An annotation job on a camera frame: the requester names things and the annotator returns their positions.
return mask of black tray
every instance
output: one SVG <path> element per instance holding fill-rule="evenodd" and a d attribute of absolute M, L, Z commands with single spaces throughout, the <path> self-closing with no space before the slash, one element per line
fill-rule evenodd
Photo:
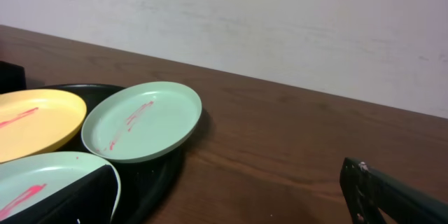
<path fill-rule="evenodd" d="M 105 98 L 123 89 L 114 85 L 98 84 L 52 85 L 41 88 L 65 90 L 78 95 L 87 105 L 87 114 Z M 89 152 L 81 141 L 81 133 L 77 133 L 59 151 Z M 112 164 L 121 180 L 120 201 L 112 223 L 141 223 L 149 217 L 181 172 L 183 150 L 179 147 L 157 159 L 136 164 Z"/>

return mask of wall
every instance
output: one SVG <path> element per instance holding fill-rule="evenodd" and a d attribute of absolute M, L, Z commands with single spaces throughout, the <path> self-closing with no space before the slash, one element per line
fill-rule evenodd
<path fill-rule="evenodd" d="M 448 0 L 0 0 L 0 23 L 448 118 Z"/>

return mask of red stain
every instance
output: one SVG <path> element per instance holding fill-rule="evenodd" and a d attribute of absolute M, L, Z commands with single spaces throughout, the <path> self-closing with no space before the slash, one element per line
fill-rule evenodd
<path fill-rule="evenodd" d="M 0 129 L 2 127 L 5 127 L 5 126 L 11 124 L 11 123 L 14 123 L 17 120 L 20 120 L 20 119 L 22 119 L 24 117 L 27 117 L 27 116 L 30 116 L 30 115 L 34 114 L 34 112 L 36 112 L 38 109 L 39 109 L 38 107 L 32 108 L 32 109 L 30 109 L 28 111 L 25 111 L 23 113 L 18 114 L 15 118 L 13 118 L 11 120 L 6 120 L 4 122 L 0 122 Z"/>
<path fill-rule="evenodd" d="M 128 127 L 127 131 L 131 132 L 132 127 L 134 124 L 138 121 L 138 119 L 143 115 L 146 108 L 149 108 L 154 104 L 154 101 L 150 101 L 146 104 L 141 105 L 135 112 L 132 113 L 128 118 L 125 119 L 125 125 L 124 127 Z M 117 134 L 115 134 L 113 140 L 109 143 L 109 150 L 113 150 L 113 147 L 117 144 L 117 141 L 120 139 L 121 134 L 123 133 L 124 128 L 121 128 L 117 131 Z"/>
<path fill-rule="evenodd" d="M 43 185 L 33 185 L 28 188 L 28 190 L 24 191 L 21 195 L 17 196 L 12 202 L 9 202 L 2 210 L 0 210 L 0 221 L 6 219 L 11 211 L 18 206 L 20 203 L 28 200 L 30 197 L 33 197 L 36 193 L 40 192 L 47 184 Z"/>

